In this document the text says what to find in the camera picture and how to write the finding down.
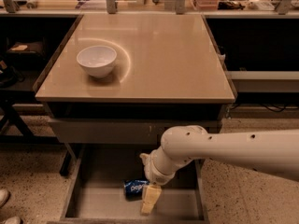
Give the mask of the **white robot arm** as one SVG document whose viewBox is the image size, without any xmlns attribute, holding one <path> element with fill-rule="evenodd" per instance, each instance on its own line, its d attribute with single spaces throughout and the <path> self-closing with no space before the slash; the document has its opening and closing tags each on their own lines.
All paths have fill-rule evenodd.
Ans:
<svg viewBox="0 0 299 224">
<path fill-rule="evenodd" d="M 142 190 L 141 213 L 148 215 L 162 186 L 195 160 L 212 159 L 298 181 L 299 130 L 208 133 L 201 126 L 175 126 L 163 133 L 158 148 L 140 158 L 149 181 Z"/>
</svg>

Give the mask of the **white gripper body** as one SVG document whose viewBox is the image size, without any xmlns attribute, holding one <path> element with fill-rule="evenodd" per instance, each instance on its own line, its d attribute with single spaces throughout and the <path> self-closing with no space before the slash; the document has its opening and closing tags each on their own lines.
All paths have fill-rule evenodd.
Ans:
<svg viewBox="0 0 299 224">
<path fill-rule="evenodd" d="M 151 184 L 163 186 L 175 175 L 167 160 L 156 152 L 149 154 L 149 164 L 144 166 L 145 177 Z"/>
</svg>

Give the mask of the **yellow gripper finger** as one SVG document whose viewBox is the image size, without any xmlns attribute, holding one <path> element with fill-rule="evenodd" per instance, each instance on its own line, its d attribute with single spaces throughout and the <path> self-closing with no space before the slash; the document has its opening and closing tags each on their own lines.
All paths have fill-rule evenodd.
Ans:
<svg viewBox="0 0 299 224">
<path fill-rule="evenodd" d="M 157 203 L 162 188 L 158 185 L 148 184 L 142 189 L 142 204 L 140 212 L 142 215 L 149 215 Z"/>
<path fill-rule="evenodd" d="M 140 159 L 142 160 L 142 163 L 144 166 L 147 166 L 149 164 L 150 161 L 150 155 L 147 153 L 141 153 L 139 155 Z"/>
</svg>

